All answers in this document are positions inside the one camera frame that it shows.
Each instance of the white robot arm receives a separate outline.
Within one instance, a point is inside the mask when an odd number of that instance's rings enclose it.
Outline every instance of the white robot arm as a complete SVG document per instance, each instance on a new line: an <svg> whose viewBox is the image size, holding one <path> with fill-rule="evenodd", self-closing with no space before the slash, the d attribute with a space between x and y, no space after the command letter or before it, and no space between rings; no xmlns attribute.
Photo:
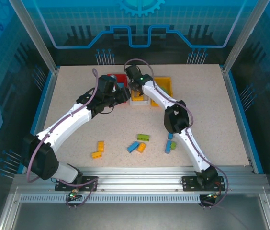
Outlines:
<svg viewBox="0 0 270 230"><path fill-rule="evenodd" d="M185 131L187 129L187 126L189 125L187 123L188 116L186 113L185 117L184 112L184 116L181 117L178 112L173 111L174 107L176 108L176 105L173 102L176 100L168 96L160 87L156 85L157 89L161 91L164 95L166 95L168 99L170 99L170 101L165 99L155 89L152 78L147 74L144 76L141 75L137 66L128 67L126 69L126 73L131 80L129 84L131 89L146 94L151 99L153 99L162 109L165 110L165 127L169 132L174 133L174 136L180 140L180 143L183 145L192 161L198 177L201 177L202 180L206 180L206 178L207 180L209 180L209 178L211 179L212 177L218 176L216 169L210 166L206 161L203 161L202 158L199 156L196 149L201 153L201 156L206 159L189 128L187 130L188 135L186 135ZM127 88L119 89L119 87L114 82L114 78L102 75L99 78L98 90L94 99L87 106L83 107L75 114L72 114L73 111L83 106L83 104L88 100L91 95L86 93L77 99L77 103L74 104L70 111L68 111L61 119L68 116L69 114L72 115L66 118L53 130L50 136L45 139L44 144L42 144L42 147L38 151L34 160L35 164L33 164L32 166L32 171L35 174L37 174L44 180L49 178L55 178L59 180L64 180L68 183L73 183L76 180L80 171L69 164L58 162L55 157L55 153L57 152L61 144L74 131L76 131L84 123L94 118L96 114L102 112L105 107L112 107L113 105L120 104L124 101L129 100L129 98L131 97L129 90ZM178 123L176 124L174 124L175 116L178 118ZM49 133L50 129L56 123L54 123L46 130L38 133L35 137L33 135L28 135L25 138L26 154L22 158L22 163L24 166L28 165L32 152L36 148L37 144L45 137L45 135Z"/></svg>

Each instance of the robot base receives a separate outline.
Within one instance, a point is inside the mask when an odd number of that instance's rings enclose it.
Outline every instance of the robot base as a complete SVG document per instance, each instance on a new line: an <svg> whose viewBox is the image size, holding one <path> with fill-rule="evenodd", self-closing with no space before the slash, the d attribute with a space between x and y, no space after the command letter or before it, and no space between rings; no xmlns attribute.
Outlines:
<svg viewBox="0 0 270 230"><path fill-rule="evenodd" d="M221 185L221 191L225 191L225 182L222 176L217 176L204 188L198 183L197 176L183 176L181 180L184 192L219 192L217 182Z"/></svg>
<svg viewBox="0 0 270 230"><path fill-rule="evenodd" d="M91 181L91 180L93 180L95 178L98 178L98 177L97 176L82 176L81 184L89 182L89 181ZM79 189L79 192L90 192L92 187L93 187L93 184L94 183L90 183L90 184L88 184L86 186L82 186ZM70 192L72 189L75 189L75 187L71 187L71 186L63 184L60 181L57 181L56 184L55 184L55 189L54 190L59 191L59 192Z"/></svg>

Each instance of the transparent enclosure wall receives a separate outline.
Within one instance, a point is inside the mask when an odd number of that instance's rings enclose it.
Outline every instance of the transparent enclosure wall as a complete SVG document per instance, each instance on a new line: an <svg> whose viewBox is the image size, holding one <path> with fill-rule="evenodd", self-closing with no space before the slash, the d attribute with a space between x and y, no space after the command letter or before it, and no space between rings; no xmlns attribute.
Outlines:
<svg viewBox="0 0 270 230"><path fill-rule="evenodd" d="M0 0L0 213L18 168L48 69L8 1Z"/></svg>
<svg viewBox="0 0 270 230"><path fill-rule="evenodd" d="M224 64L256 0L24 0L57 65Z"/></svg>
<svg viewBox="0 0 270 230"><path fill-rule="evenodd" d="M270 182L270 2L231 71Z"/></svg>

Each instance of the speckled tabletop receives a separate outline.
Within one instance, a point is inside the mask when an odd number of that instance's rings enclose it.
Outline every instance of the speckled tabletop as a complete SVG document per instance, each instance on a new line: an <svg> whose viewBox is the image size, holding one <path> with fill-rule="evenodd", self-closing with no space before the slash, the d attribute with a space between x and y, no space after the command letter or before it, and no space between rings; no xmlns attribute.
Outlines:
<svg viewBox="0 0 270 230"><path fill-rule="evenodd" d="M149 73L147 66L139 66ZM156 76L172 78L173 97L184 100L194 115L192 132L207 158L217 165L248 165L246 151L219 65L152 65ZM94 87L91 69L100 75L123 73L123 66L62 66L59 71L45 128L63 116L77 98ZM97 115L74 132L60 147L59 161L74 166L178 167L192 166L178 143L165 154L168 132L159 107L120 104L108 115ZM127 151L137 134L150 135L143 153ZM97 141L105 141L101 159L93 160Z"/></svg>

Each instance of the plastic bin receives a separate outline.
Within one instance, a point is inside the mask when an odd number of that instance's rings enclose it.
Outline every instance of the plastic bin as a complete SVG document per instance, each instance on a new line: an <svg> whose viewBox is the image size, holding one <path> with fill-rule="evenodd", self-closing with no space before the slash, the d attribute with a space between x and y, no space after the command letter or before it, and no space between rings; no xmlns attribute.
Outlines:
<svg viewBox="0 0 270 230"><path fill-rule="evenodd" d="M171 77L155 77L157 85L165 91L170 97L173 96ZM151 99L151 106L158 107L158 104Z"/></svg>

